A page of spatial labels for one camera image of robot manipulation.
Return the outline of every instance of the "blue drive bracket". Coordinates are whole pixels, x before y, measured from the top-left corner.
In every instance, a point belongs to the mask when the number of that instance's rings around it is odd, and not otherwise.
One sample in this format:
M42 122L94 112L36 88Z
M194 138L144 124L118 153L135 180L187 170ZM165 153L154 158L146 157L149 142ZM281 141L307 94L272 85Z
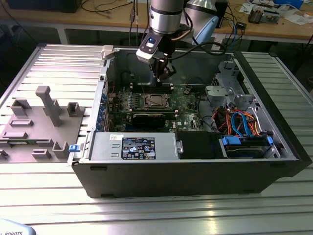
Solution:
M239 137L237 136L225 136L222 138L223 145L229 144L241 144Z
M271 136L268 136L268 143L269 143L270 145L273 145L273 144L274 144L274 141L273 141L273 139L272 139Z

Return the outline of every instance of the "circuit board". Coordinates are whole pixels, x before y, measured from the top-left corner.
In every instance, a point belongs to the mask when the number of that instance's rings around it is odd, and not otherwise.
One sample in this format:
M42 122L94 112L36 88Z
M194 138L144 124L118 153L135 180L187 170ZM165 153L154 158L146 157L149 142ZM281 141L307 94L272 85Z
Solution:
M185 86L175 86L171 94L134 94L123 87L113 95L110 106L110 131L134 132L134 114L162 114L165 125L140 132L203 131L203 123L197 112L197 93L184 94Z

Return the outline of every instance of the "motherboard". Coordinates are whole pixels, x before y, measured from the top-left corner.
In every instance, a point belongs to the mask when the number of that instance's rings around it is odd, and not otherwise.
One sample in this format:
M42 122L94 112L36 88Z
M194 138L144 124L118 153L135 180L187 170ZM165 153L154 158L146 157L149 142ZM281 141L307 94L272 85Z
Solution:
M187 86L122 87L109 94L111 132L203 131L198 92Z

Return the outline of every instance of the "gray fixture block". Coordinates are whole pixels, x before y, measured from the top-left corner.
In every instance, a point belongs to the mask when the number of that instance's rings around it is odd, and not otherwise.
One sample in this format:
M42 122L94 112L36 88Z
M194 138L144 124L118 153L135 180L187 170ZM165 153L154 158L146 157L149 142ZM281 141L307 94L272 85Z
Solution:
M32 126L34 123L30 119L17 119L9 122L11 126Z
M27 114L24 109L31 109L26 99L16 99L11 109L17 118L26 118Z
M78 102L69 102L67 105L67 112L70 117L82 117L84 115Z
M0 149L0 157L2 157L3 159L7 159L8 156L9 155L3 149Z
M53 101L53 105L54 105L55 110L58 112L58 115L60 115L62 109L61 109L60 106L59 106L58 100L53 99L52 101ZM46 114L47 116L49 116L49 114L48 114L48 112L46 111L45 107L43 107L43 110L44 110L45 114Z
M49 86L38 86L36 89L36 96L38 96L45 106L45 111L49 114L49 117L55 127L60 126L62 121L59 117L58 111L54 107L54 103L49 95L51 89Z
M33 149L32 154L35 159L51 158L51 154L47 149Z
M0 141L0 147L1 148L11 148L12 145L10 145L8 141Z
M54 146L52 148L53 153L57 158L68 158L69 156L69 145L67 142L64 143L63 148L61 149L58 142L54 143Z
M65 142L67 142L68 145L76 144L83 117L72 118L67 113L67 107L61 107L61 109L60 119L62 120L62 125L59 127L55 127L52 124L50 117L45 115L41 106L25 109L28 118L34 122L32 126L11 126L9 124L10 121L17 119L13 114L0 135L0 149L5 150L10 157L7 160L0 158L0 163L2 161L6 163L66 162L67 158L57 158L52 151L53 144L57 141L61 148ZM1 137L5 132L26 132L28 137L27 139L3 139ZM48 149L51 158L42 160L35 159L31 155L33 149L40 148Z
M27 138L26 132L5 132L4 135L2 135L2 138L8 138L8 139L26 139Z
M37 141L39 147L52 147L54 142L52 139Z

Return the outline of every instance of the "power supply label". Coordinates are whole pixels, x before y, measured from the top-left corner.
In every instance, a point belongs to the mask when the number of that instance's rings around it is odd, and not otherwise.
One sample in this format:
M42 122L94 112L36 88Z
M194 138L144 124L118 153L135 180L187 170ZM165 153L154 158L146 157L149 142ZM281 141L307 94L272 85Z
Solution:
M155 138L123 138L122 159L154 160L156 159Z

